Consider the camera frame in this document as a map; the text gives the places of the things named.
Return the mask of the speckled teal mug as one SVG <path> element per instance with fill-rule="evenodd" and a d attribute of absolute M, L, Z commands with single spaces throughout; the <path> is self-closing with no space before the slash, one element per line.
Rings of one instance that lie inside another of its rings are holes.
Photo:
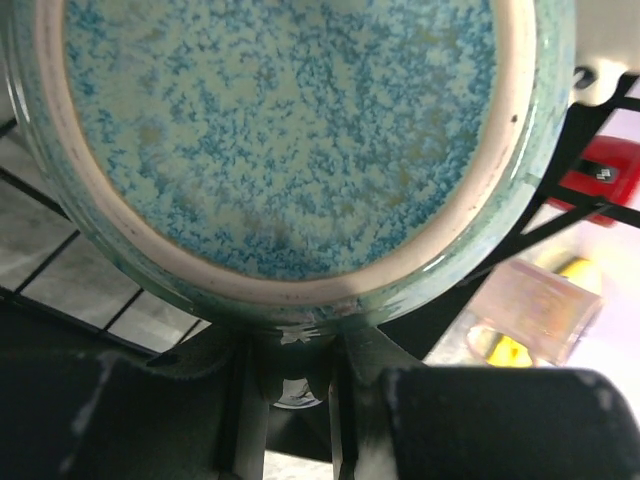
<path fill-rule="evenodd" d="M 571 1 L 5 1 L 23 135 L 127 275 L 279 348 L 434 300 L 548 165 Z"/>

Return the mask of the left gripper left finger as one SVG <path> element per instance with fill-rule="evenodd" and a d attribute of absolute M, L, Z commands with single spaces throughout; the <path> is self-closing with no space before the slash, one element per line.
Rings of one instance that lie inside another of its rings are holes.
<path fill-rule="evenodd" d="M 141 362 L 116 351 L 1 357 L 5 479 L 259 479 L 268 407 L 244 335 L 211 326 Z"/>

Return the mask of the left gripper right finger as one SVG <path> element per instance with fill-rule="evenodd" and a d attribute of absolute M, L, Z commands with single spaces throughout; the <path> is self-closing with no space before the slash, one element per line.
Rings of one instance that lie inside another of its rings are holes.
<path fill-rule="evenodd" d="M 338 479 L 635 479 L 639 430 L 584 369 L 428 366 L 376 329 L 337 339 Z"/>

